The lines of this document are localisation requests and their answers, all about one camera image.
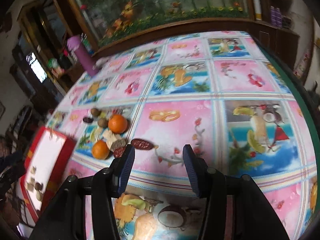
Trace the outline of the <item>purple thermos bottle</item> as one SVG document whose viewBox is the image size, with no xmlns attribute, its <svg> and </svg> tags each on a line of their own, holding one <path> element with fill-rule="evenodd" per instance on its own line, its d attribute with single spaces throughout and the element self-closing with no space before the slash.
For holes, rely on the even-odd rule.
<svg viewBox="0 0 320 240">
<path fill-rule="evenodd" d="M 95 61 L 91 55 L 89 55 L 79 35 L 70 37 L 67 40 L 67 47 L 76 55 L 79 63 L 82 65 L 83 69 L 88 75 L 93 77 L 98 74 L 99 69 L 96 67 Z"/>
</svg>

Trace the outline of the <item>brown longan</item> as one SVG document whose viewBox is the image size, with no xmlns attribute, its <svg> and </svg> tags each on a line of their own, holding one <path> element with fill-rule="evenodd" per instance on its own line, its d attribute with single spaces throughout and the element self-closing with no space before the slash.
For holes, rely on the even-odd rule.
<svg viewBox="0 0 320 240">
<path fill-rule="evenodd" d="M 98 126 L 105 129 L 108 127 L 108 120 L 106 118 L 100 118 L 97 122 Z"/>
<path fill-rule="evenodd" d="M 39 182 L 36 182 L 35 185 L 34 185 L 34 188 L 35 188 L 36 191 L 41 192 L 42 189 L 43 189 L 43 184 L 39 183 Z"/>
<path fill-rule="evenodd" d="M 99 117 L 101 114 L 101 110 L 97 109 L 97 108 L 92 108 L 91 109 L 91 115 L 95 118 Z"/>
</svg>

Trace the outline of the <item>orange tangerine back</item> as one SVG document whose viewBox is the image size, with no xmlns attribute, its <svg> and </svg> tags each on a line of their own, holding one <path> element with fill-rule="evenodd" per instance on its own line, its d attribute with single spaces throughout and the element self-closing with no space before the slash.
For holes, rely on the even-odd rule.
<svg viewBox="0 0 320 240">
<path fill-rule="evenodd" d="M 108 120 L 109 130 L 116 134 L 124 133 L 127 130 L 127 126 L 127 119 L 120 114 L 113 114 Z"/>
</svg>

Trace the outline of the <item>floral plastic tablecloth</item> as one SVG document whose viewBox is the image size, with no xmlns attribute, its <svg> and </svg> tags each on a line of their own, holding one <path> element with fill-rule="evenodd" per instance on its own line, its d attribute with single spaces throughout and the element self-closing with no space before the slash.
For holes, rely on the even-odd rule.
<svg viewBox="0 0 320 240">
<path fill-rule="evenodd" d="M 198 34 L 147 43 L 98 64 L 100 73 L 80 76 L 47 127 L 76 141 L 67 176 L 90 176 L 112 163 L 112 154 L 92 156 L 109 129 L 98 126 L 100 118 L 120 114 L 128 126 L 118 135 L 154 144 L 136 150 L 127 188 L 112 202 L 121 239 L 197 238 L 205 202 L 192 192 L 185 145 L 229 176 L 251 176 L 288 237 L 302 237 L 318 211 L 319 137 L 309 96 L 290 70 L 250 37 Z"/>
</svg>

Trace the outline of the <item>green water bottle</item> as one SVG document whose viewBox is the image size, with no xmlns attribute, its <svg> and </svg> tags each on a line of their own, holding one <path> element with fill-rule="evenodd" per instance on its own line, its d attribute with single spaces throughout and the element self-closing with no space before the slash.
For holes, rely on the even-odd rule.
<svg viewBox="0 0 320 240">
<path fill-rule="evenodd" d="M 87 39 L 87 35 L 84 33 L 81 34 L 81 42 L 90 55 L 94 54 L 94 50 L 93 50 L 89 40 Z"/>
</svg>

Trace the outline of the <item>flower aquarium glass panel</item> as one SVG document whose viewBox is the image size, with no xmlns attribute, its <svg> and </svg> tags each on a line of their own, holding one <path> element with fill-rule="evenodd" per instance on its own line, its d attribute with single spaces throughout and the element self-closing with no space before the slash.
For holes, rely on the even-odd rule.
<svg viewBox="0 0 320 240">
<path fill-rule="evenodd" d="M 98 47 L 172 22 L 248 18 L 247 0 L 74 0 Z"/>
</svg>

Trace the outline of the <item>red jujube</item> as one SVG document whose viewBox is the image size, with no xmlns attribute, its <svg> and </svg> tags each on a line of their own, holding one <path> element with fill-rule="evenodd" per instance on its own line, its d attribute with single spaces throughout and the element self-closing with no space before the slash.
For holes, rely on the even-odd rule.
<svg viewBox="0 0 320 240">
<path fill-rule="evenodd" d="M 154 144 L 140 138 L 132 139 L 131 145 L 135 149 L 142 150 L 142 151 L 149 151 L 154 148 Z"/>
<path fill-rule="evenodd" d="M 123 153 L 125 152 L 125 149 L 126 149 L 125 146 L 122 146 L 120 148 L 115 149 L 113 152 L 114 158 L 120 158 L 123 155 Z"/>
</svg>

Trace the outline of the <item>beige cake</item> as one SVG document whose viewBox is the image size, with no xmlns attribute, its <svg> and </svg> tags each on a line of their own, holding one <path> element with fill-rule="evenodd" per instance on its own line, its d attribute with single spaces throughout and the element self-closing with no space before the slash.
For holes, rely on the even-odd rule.
<svg viewBox="0 0 320 240">
<path fill-rule="evenodd" d="M 31 168 L 30 173 L 31 173 L 31 174 L 35 174 L 35 173 L 36 173 L 36 167 L 35 167 L 35 166 L 33 166 L 33 167 Z"/>
</svg>

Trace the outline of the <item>beige cake cube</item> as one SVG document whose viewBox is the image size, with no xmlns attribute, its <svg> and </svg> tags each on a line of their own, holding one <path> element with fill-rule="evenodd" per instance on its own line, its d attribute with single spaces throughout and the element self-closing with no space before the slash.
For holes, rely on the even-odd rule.
<svg viewBox="0 0 320 240">
<path fill-rule="evenodd" d="M 41 191 L 36 192 L 36 199 L 40 202 L 43 200 L 43 193 Z"/>
<path fill-rule="evenodd" d="M 106 129 L 103 134 L 102 134 L 103 138 L 107 141 L 107 142 L 114 142 L 117 140 L 122 139 L 122 137 L 118 134 L 114 134 L 111 130 Z"/>
<path fill-rule="evenodd" d="M 116 149 L 124 147 L 126 145 L 126 140 L 121 138 L 121 139 L 116 139 L 116 140 L 108 140 L 106 142 L 109 150 L 111 152 L 114 152 Z"/>
<path fill-rule="evenodd" d="M 26 185 L 26 189 L 30 192 L 33 192 L 34 191 L 34 184 L 32 183 L 27 183 Z"/>
</svg>

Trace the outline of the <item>beige cake cube front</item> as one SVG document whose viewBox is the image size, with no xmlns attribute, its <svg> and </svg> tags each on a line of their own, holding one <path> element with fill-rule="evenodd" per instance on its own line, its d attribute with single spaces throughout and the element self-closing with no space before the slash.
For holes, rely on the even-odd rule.
<svg viewBox="0 0 320 240">
<path fill-rule="evenodd" d="M 41 191 L 36 192 L 36 199 L 40 202 L 43 200 L 43 193 Z"/>
</svg>

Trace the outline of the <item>orange tangerine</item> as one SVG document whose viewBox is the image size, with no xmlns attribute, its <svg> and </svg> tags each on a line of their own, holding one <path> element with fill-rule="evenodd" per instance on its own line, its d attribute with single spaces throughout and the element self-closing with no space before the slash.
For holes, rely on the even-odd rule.
<svg viewBox="0 0 320 240">
<path fill-rule="evenodd" d="M 108 158 L 110 150 L 103 140 L 98 140 L 92 147 L 92 156 L 98 160 L 105 160 Z"/>
<path fill-rule="evenodd" d="M 127 126 L 127 119 L 120 114 L 113 114 L 108 120 L 109 130 L 116 134 L 124 133 L 127 130 Z"/>
</svg>

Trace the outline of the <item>dark jujube far left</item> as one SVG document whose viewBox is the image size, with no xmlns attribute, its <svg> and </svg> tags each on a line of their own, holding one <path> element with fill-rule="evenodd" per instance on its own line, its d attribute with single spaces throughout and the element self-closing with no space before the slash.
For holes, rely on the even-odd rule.
<svg viewBox="0 0 320 240">
<path fill-rule="evenodd" d="M 84 117 L 83 119 L 83 122 L 84 123 L 87 123 L 87 124 L 91 124 L 93 122 L 93 118 L 90 118 L 90 117 Z"/>
</svg>

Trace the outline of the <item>red white tray box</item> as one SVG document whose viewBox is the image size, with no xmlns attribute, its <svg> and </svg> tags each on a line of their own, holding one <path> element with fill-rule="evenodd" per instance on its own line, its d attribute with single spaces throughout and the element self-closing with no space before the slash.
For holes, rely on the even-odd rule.
<svg viewBox="0 0 320 240">
<path fill-rule="evenodd" d="M 34 222 L 57 192 L 75 145 L 74 139 L 51 128 L 42 126 L 36 132 L 24 161 L 25 175 L 20 180 L 23 199 Z M 30 173 L 33 166 L 35 174 Z M 42 202 L 36 199 L 35 188 L 33 192 L 26 189 L 27 183 L 36 182 L 43 184 Z"/>
</svg>

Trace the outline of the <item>orange tangerine front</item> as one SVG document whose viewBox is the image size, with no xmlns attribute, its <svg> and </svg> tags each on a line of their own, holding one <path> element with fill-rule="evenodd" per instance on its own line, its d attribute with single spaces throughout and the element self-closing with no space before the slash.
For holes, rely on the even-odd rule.
<svg viewBox="0 0 320 240">
<path fill-rule="evenodd" d="M 92 147 L 92 156 L 98 160 L 105 160 L 108 158 L 110 150 L 103 140 L 98 140 Z"/>
</svg>

